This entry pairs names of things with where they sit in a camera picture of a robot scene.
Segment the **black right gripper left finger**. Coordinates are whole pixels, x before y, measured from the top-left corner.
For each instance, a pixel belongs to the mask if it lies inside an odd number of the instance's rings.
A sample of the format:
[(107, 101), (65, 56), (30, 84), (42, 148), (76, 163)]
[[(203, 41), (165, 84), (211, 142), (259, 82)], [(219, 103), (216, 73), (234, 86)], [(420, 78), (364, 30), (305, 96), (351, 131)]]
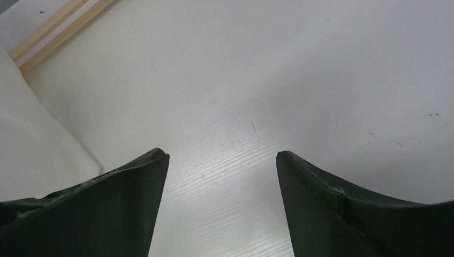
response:
[(169, 167), (150, 150), (36, 199), (1, 203), (1, 256), (147, 256)]

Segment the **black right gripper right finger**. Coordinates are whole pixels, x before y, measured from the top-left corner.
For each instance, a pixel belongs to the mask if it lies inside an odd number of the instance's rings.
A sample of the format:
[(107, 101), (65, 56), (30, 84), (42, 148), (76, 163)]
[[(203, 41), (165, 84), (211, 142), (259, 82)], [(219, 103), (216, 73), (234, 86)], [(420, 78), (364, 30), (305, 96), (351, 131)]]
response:
[(290, 151), (276, 168), (295, 256), (453, 256), (453, 202), (396, 199)]

